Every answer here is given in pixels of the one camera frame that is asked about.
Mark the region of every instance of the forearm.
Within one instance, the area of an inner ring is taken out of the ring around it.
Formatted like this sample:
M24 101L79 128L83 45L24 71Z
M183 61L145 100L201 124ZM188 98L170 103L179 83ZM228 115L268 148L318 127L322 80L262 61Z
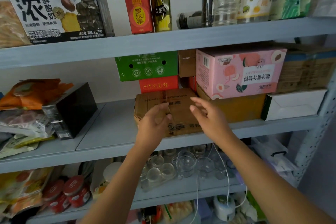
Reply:
M276 174L235 135L230 134L228 137L221 140L219 147L236 166L272 224L334 223L327 214Z
M133 147L81 224L124 224L148 157L144 151Z

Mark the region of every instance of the red lid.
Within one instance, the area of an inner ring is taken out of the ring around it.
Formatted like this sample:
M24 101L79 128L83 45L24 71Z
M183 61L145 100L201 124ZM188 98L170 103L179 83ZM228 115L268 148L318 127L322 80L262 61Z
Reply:
M63 186L64 181L62 180L56 180L48 183L43 190L43 199L46 201L55 199L62 192Z
M84 185L84 177L76 175L71 177L63 186L63 192L66 196L77 193Z

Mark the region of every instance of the person's left hand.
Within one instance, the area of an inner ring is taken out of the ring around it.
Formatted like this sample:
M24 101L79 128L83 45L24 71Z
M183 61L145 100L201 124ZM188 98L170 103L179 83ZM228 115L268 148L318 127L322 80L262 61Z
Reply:
M168 105L169 103L156 105L146 113L139 125L135 147L140 147L151 154L159 146L172 115L166 115L160 124L157 124L155 118L160 111L168 110Z

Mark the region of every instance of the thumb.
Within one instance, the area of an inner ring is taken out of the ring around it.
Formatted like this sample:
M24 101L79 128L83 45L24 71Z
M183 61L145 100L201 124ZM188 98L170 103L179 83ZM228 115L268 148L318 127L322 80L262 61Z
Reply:
M167 128L168 124L170 123L170 121L173 119L173 116L170 114L167 114L166 117L163 118L163 120L161 121L161 123L158 125L158 127L160 129L165 129Z
M204 116L203 112L200 109L198 109L196 106L191 105L190 110L191 110L192 114L195 116L195 118L198 120L198 122L201 126L208 119L207 117Z

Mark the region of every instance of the gray shelf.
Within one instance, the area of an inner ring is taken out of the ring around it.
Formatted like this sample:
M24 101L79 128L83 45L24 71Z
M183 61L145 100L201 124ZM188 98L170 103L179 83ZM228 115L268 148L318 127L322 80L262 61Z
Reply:
M334 33L336 18L300 18L40 44L1 49L0 69Z
M196 198L196 174L181 180L175 178L149 192L143 192L139 187L135 192L131 209L163 205L174 202L192 200ZM230 193L245 191L236 178L230 179ZM211 197L228 192L227 179L218 180L214 176L206 180L199 179L198 197ZM53 214L46 210L27 221L27 224L49 224L82 218L94 201L90 200L81 208L69 208L60 214Z
M0 173L126 155L137 135L134 99L99 104L99 108L102 106L100 113L95 114L77 138L42 142L36 150L5 158L0 161ZM237 137L246 138L314 128L321 119L313 115L272 121L249 120L230 124L230 127ZM157 150L210 142L204 133L168 137L162 140Z

